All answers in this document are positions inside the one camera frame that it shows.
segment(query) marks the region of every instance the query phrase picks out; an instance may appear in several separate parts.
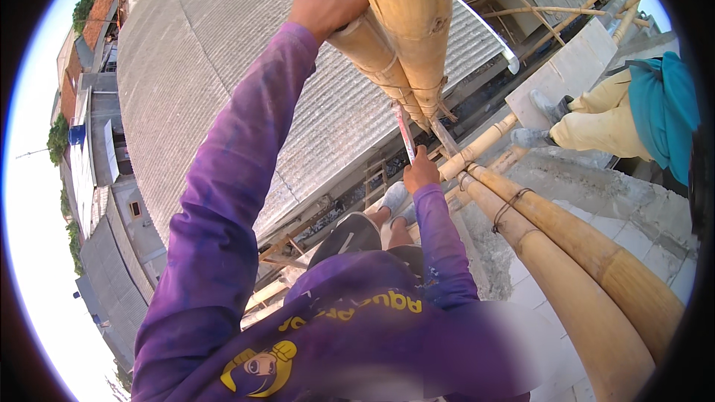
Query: dusty boot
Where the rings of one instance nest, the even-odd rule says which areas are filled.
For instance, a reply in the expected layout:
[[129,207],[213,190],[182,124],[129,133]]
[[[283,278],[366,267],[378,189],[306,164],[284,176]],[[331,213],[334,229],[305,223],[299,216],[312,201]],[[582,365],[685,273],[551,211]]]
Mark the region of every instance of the dusty boot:
[[382,198],[382,205],[378,210],[382,207],[388,207],[390,209],[390,216],[394,216],[395,211],[402,205],[402,202],[405,201],[408,194],[409,192],[407,192],[407,188],[405,188],[405,182],[395,182],[395,184],[390,186],[385,192],[385,197]]
[[558,146],[549,136],[548,129],[514,129],[511,131],[511,142],[527,148]]
[[409,226],[411,226],[412,224],[414,224],[415,222],[417,222],[417,211],[415,210],[415,203],[412,202],[412,203],[410,204],[410,206],[408,206],[407,208],[405,208],[404,211],[402,211],[400,214],[398,214],[397,216],[395,216],[395,218],[390,221],[390,228],[393,227],[393,223],[394,223],[398,218],[405,218],[405,220],[407,221],[407,224],[406,224],[407,227],[409,227]]
[[544,94],[536,89],[529,92],[529,99],[534,106],[536,106],[536,108],[549,119],[552,126],[561,121],[561,118],[570,112],[568,109],[568,103],[573,101],[572,97],[565,95],[561,98],[561,101],[554,104],[551,103],[549,99],[544,96]]

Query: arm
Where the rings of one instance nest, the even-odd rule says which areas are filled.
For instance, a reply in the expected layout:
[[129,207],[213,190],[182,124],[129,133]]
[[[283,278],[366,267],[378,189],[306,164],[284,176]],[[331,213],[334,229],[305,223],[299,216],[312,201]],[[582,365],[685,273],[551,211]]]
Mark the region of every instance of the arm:
[[425,255],[425,298],[442,309],[478,300],[469,260],[442,194],[437,166],[427,149],[417,147],[413,165],[405,167],[405,186],[413,194]]
[[258,267],[252,231],[322,41],[367,0],[295,0],[219,113],[169,224],[168,263],[135,353],[135,400],[164,399],[239,332]]

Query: blue water tank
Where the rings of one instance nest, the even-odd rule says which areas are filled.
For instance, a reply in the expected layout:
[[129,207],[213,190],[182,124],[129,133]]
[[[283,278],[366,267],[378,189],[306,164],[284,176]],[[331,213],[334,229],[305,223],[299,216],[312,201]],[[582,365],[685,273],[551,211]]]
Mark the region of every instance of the blue water tank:
[[67,141],[70,145],[79,145],[85,142],[85,125],[72,126],[67,132]]

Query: worker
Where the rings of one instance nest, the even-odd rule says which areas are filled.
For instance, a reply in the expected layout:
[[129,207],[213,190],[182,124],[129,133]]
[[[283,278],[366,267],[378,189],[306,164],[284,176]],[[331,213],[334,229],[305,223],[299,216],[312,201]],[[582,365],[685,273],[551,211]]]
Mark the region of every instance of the worker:
[[[240,331],[258,267],[252,226],[301,89],[327,36],[367,7],[368,0],[294,0],[287,22],[216,117],[186,176],[182,211],[169,224],[166,269],[137,334],[133,401],[293,401],[310,399],[311,390],[359,396],[389,376],[385,367],[361,366],[375,361],[387,369],[433,366],[437,374],[452,367],[475,380],[511,384],[498,366],[506,355],[499,361],[499,344],[485,326],[470,329],[470,338],[496,351],[491,362],[487,353],[469,355],[470,345],[458,339],[450,345],[450,335],[424,341],[431,320],[478,301],[424,146],[375,214],[356,213],[337,226],[283,307]],[[397,215],[408,193],[414,206]],[[411,246],[406,230],[415,220],[421,248]],[[393,234],[389,251],[379,243],[383,223]],[[416,268],[413,260],[423,264]],[[430,346],[445,360],[425,361]],[[388,383],[405,383],[400,376]]]
[[692,132],[700,116],[693,78],[674,52],[626,61],[625,69],[575,100],[565,96],[554,103],[539,90],[529,97],[552,127],[515,129],[511,139],[516,145],[599,149],[617,157],[655,160],[688,185]]

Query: wooden ladder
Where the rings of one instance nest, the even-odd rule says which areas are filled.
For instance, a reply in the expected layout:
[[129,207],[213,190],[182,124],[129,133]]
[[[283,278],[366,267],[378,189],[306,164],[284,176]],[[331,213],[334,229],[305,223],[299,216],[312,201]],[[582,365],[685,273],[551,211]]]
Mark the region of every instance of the wooden ladder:
[[[379,157],[379,161],[375,163],[366,163],[365,168],[365,210],[367,210],[372,204],[372,198],[377,195],[377,198],[382,197],[388,189],[388,164],[385,162],[385,157],[380,153],[376,157]],[[382,176],[382,183],[375,188],[371,189],[370,183],[375,180],[378,176]]]

